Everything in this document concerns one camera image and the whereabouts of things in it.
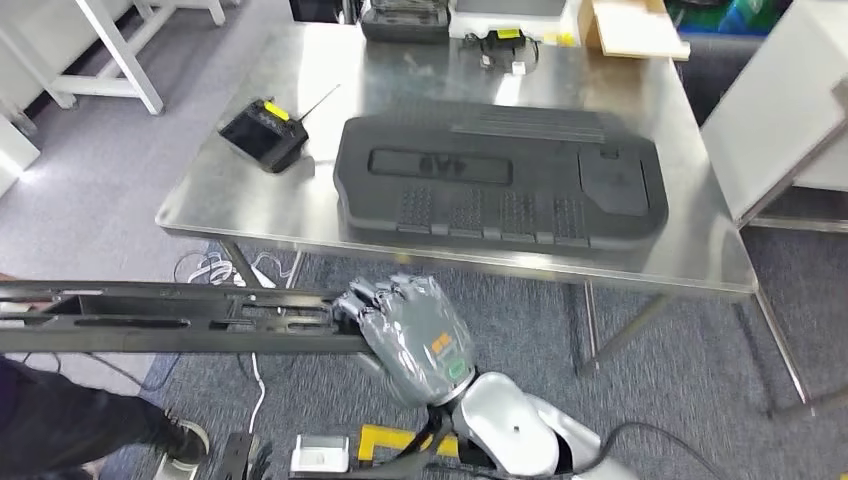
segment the black plastic case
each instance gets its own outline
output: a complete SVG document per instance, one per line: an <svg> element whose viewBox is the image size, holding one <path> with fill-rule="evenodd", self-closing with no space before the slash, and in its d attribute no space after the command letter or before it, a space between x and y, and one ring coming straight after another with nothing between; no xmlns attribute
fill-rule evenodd
<svg viewBox="0 0 848 480"><path fill-rule="evenodd" d="M653 142L585 111L420 101L353 118L335 183L346 227L372 240L630 249L668 215Z"/></svg>

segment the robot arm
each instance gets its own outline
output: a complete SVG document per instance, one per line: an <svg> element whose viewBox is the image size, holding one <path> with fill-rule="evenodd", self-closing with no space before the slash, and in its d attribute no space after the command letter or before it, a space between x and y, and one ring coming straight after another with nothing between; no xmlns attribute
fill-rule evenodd
<svg viewBox="0 0 848 480"><path fill-rule="evenodd" d="M361 360L392 396L449 420L460 444L482 450L498 470L567 473L575 453L584 462L597 453L600 440L581 436L588 429L571 428L579 424L506 375L478 371L468 327L433 278L395 276L376 285L356 279L335 305L359 325L373 350ZM616 470L607 478L635 478Z"/></svg>

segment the gray carpet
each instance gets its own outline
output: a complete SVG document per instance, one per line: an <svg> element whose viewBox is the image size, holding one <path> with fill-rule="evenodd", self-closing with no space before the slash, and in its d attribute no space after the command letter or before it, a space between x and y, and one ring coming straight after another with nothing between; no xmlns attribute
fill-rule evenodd
<svg viewBox="0 0 848 480"><path fill-rule="evenodd" d="M205 242L166 235L153 218L232 96L267 32L290 21L285 0L245 0L215 27L179 10L139 54L165 101L78 96L34 121L40 158L0 198L0 271L21 278L167 281ZM105 63L104 51L86 72Z"/></svg>
<svg viewBox="0 0 848 480"><path fill-rule="evenodd" d="M844 334L839 307L844 309L845 300L829 288L839 285L845 291L840 263L848 259L848 244L819 234L755 230L747 237L814 390L839 383L848 357L829 338ZM799 256L798 249L806 253ZM291 261L290 253L281 256ZM272 269L264 270L270 274ZM848 470L848 409L789 423L765 415L773 403L785 405L794 398L751 304L737 309L721 300L675 300L599 373L576 378L575 362L586 349L583 296L577 287L312 255L298 286L342 288L358 274L380 278L399 270L432 274L442 283L475 335L483 369L510 375L601 434L623 420L647 421L688 439L734 479L828 479ZM805 278L803 287L796 275ZM608 338L648 300L598 289L602 336ZM810 310L811 303L822 309ZM160 358L153 377L170 361ZM262 356L260 365L269 395L258 433L274 441L274 478L285 478L298 433L355 438L362 423L414 428L422 421L420 412L391 405L380 387L344 357ZM257 395L233 356L202 355L184 356L167 387L150 398L208 427L216 449L199 477L207 479L213 478L227 434L246 428ZM615 455L645 479L710 478L685 453L651 434L627 435ZM154 469L148 451L132 448L110 462L104 478L146 479Z"/></svg>

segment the white table frame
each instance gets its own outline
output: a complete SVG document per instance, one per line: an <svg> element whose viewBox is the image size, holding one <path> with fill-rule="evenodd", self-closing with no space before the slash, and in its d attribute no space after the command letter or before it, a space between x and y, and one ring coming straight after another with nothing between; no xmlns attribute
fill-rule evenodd
<svg viewBox="0 0 848 480"><path fill-rule="evenodd" d="M144 24L126 40L100 0L74 1L112 55L112 60L96 76L57 74L15 25L0 18L0 41L9 47L44 91L64 109L76 104L74 95L101 95L138 98L152 115L162 113L162 98L135 55L147 45L177 8L208 9L218 26L226 20L220 0L135 0L133 3L144 19ZM125 78L117 78L119 73L123 73Z"/></svg>

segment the yellow label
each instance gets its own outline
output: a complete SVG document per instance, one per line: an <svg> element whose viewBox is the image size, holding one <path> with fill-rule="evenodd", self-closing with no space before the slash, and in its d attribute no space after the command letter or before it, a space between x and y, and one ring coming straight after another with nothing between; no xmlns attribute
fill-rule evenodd
<svg viewBox="0 0 848 480"><path fill-rule="evenodd" d="M412 442L413 438L415 438L415 433L406 430L378 425L363 425L359 435L357 459L364 462L374 460L374 449L377 447L403 450ZM424 442L421 448L427 448L431 441L432 436ZM445 437L442 444L439 445L437 453L444 457L459 457L459 442L456 437L452 435Z"/></svg>
<svg viewBox="0 0 848 480"><path fill-rule="evenodd" d="M504 28L498 30L498 38L506 40L508 38L518 38L521 36L521 30L517 28Z"/></svg>
<svg viewBox="0 0 848 480"><path fill-rule="evenodd" d="M284 121L289 121L289 113L271 102L265 102L265 110L268 110L269 112L273 113L277 117L280 117Z"/></svg>

